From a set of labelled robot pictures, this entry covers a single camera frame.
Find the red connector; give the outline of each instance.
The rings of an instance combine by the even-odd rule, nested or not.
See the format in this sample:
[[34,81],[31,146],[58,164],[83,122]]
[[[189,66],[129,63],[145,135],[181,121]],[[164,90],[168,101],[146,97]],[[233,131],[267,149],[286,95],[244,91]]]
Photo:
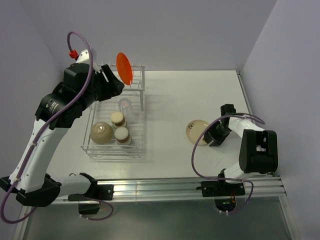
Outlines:
[[72,50],[69,52],[69,56],[70,58],[77,60],[79,55],[76,50]]

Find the white wall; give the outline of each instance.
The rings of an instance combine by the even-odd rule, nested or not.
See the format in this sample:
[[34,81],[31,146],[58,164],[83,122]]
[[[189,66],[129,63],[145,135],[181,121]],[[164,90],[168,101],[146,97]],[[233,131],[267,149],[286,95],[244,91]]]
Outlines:
[[[26,148],[40,100],[63,72],[18,0],[0,2],[0,57],[0,177],[5,177]],[[4,195],[0,189],[1,201]],[[5,208],[7,218],[17,219],[20,210],[12,195]],[[12,239],[15,228],[0,220],[0,239]]]
[[149,70],[240,70],[276,0],[21,2],[63,66],[72,62],[66,34],[76,30],[97,50],[98,62],[124,52]]
[[278,134],[279,173],[303,239],[320,238],[320,1],[278,0],[242,77]]

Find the white table surface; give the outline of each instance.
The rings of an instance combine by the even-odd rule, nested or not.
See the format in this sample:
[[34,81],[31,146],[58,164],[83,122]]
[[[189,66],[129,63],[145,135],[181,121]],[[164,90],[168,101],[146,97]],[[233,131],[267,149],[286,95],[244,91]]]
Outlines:
[[[48,168],[53,176],[85,172],[96,179],[196,177],[191,167],[193,144],[186,126],[196,119],[211,123],[220,107],[234,104],[248,112],[235,71],[148,71],[145,84],[145,153],[137,161],[97,161],[82,150],[89,111],[75,120]],[[197,170],[216,176],[238,161],[241,139],[231,133],[220,147],[199,146]]]

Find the metal frame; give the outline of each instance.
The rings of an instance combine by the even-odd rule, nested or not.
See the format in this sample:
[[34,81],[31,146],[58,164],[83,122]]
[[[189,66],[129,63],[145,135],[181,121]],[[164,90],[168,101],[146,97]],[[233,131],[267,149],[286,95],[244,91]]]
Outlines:
[[298,226],[295,217],[291,211],[287,196],[279,197],[281,208],[283,211],[284,219],[292,240],[300,240],[301,236],[298,230]]
[[253,113],[252,113],[251,106],[250,106],[250,104],[249,104],[249,100],[248,100],[247,93],[246,93],[246,91],[245,91],[244,83],[242,82],[241,72],[240,72],[240,71],[236,71],[236,75],[237,75],[238,80],[239,80],[239,83],[240,83],[240,87],[241,87],[241,90],[242,90],[242,94],[243,94],[243,96],[244,96],[244,100],[245,100],[246,107],[248,108],[249,113],[250,113],[250,114],[253,114]]
[[[283,197],[286,196],[283,183],[279,176],[259,176],[249,178],[254,184],[253,198]],[[98,185],[113,185],[113,198],[111,203],[124,202],[154,202],[154,201],[181,201],[203,200],[201,190],[196,190],[205,179],[200,177],[188,178],[161,178],[137,180],[99,180]],[[251,185],[244,183],[246,198]],[[94,201],[81,201],[81,203],[94,203]],[[78,204],[68,201],[67,196],[58,197],[52,204]]]
[[[20,212],[20,215],[19,215],[19,219],[21,219],[27,213],[29,213],[30,210],[31,210],[30,206],[22,206],[22,209],[21,209],[21,212]],[[13,235],[13,240],[23,240],[24,239],[24,235],[25,235],[25,232],[26,232],[28,221],[29,221],[29,217],[26,220],[21,221],[16,225],[15,232],[14,232],[14,235]]]

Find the glass panel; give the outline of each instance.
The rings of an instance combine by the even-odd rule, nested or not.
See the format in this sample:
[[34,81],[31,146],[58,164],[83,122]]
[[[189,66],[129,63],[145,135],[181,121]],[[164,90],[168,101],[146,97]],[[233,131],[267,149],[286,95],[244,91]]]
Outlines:
[[[219,215],[213,199],[113,205],[113,216],[103,221],[79,218],[77,204],[39,208],[28,222],[24,239],[290,239],[277,197],[254,198],[229,216]],[[106,213],[103,210],[98,216]]]

